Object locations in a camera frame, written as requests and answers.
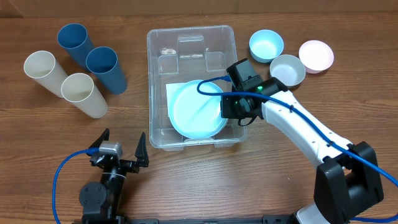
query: blue cup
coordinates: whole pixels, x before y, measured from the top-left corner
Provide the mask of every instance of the blue cup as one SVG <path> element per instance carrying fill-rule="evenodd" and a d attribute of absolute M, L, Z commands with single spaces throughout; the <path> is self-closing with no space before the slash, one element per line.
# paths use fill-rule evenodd
<path fill-rule="evenodd" d="M 114 50 L 109 47 L 97 47 L 87 55 L 86 64 L 112 94 L 126 91 L 126 77 Z"/>
<path fill-rule="evenodd" d="M 94 45 L 88 37 L 86 27 L 81 24 L 68 24 L 58 33 L 58 43 L 75 60 L 80 67 L 89 72 L 86 66 L 86 58 Z"/>
<path fill-rule="evenodd" d="M 256 61 L 269 63 L 284 50 L 284 41 L 272 30 L 259 30 L 249 41 L 250 53 Z"/>

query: clear plastic bin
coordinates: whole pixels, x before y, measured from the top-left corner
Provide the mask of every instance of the clear plastic bin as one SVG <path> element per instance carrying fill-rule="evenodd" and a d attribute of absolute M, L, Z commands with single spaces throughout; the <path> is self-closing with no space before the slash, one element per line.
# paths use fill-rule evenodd
<path fill-rule="evenodd" d="M 214 144 L 229 147 L 245 140 L 246 127 L 229 119 L 227 125 L 208 139 L 188 139 L 172 126 L 167 112 L 166 84 L 206 80 L 226 75 L 237 62 L 234 32 L 230 26 L 156 29 L 147 35 L 149 79 L 149 140 L 165 151 L 185 146 Z M 223 91 L 231 83 L 215 81 Z"/>

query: wood grain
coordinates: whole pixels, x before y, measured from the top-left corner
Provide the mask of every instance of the wood grain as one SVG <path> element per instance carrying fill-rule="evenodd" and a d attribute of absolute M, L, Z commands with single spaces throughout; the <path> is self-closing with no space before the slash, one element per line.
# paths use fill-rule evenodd
<path fill-rule="evenodd" d="M 398 11 L 396 0 L 2 0 L 23 17 Z"/>
<path fill-rule="evenodd" d="M 108 114 L 91 119 L 57 98 L 23 72 L 36 50 L 52 52 L 68 74 L 82 72 L 57 44 L 58 30 L 84 24 L 96 46 L 117 51 L 128 89 L 110 95 Z M 297 99 L 341 136 L 366 141 L 379 165 L 398 177 L 398 14 L 394 12 L 226 14 L 214 16 L 134 16 L 68 19 L 1 19 L 0 30 L 0 223 L 54 223 L 53 174 L 72 152 L 88 147 L 110 128 L 111 140 L 133 153 L 149 131 L 146 34 L 151 29 L 227 24 L 234 29 L 238 58 L 249 57 L 248 42 L 259 29 L 276 30 L 285 54 L 320 39 L 335 52 L 325 75 L 307 75 Z M 267 76 L 268 67 L 253 62 Z M 290 214 L 311 203 L 315 170 L 276 128 L 257 120 L 248 139 L 230 148 L 154 149 L 147 139 L 150 166 L 129 175 L 121 208 L 131 218 L 226 218 Z M 57 189 L 62 223 L 80 219 L 78 193 L 101 170 L 87 156 L 63 168 Z M 396 188 L 382 180 L 385 199 L 363 214 L 396 214 Z"/>

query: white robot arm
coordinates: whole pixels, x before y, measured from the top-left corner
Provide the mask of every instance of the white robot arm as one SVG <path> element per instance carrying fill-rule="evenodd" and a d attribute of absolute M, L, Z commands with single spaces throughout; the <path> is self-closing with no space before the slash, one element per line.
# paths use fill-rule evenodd
<path fill-rule="evenodd" d="M 295 108 L 314 122 L 329 139 L 337 145 L 348 149 L 347 145 L 351 144 L 351 142 L 340 137 L 317 120 L 295 99 L 291 91 L 280 91 L 271 97 L 289 105 L 294 105 Z M 334 158 L 341 154 L 337 149 L 330 147 L 328 142 L 325 142 L 299 115 L 282 105 L 267 101 L 262 104 L 262 115 L 268 123 L 281 130 L 304 153 L 315 168 L 323 163 L 323 158 L 326 156 Z"/>
<path fill-rule="evenodd" d="M 221 117 L 239 119 L 238 124 L 244 118 L 253 121 L 257 116 L 266 120 L 280 129 L 317 170 L 314 202 L 295 213 L 300 224 L 346 223 L 383 199 L 380 174 L 330 146 L 335 143 L 342 151 L 348 150 L 377 166 L 376 153 L 369 144 L 354 145 L 334 133 L 310 114 L 278 79 L 264 81 L 246 58 L 226 71 L 228 76 L 220 79 L 231 80 L 233 92 L 221 97 Z M 351 173 L 345 175 L 344 168 Z"/>

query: wall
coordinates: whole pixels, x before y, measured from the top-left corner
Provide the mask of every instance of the wall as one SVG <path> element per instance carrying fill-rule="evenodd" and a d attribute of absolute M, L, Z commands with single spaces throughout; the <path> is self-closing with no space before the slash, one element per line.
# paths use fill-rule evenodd
<path fill-rule="evenodd" d="M 0 0 L 0 17 L 398 11 L 398 0 Z"/>

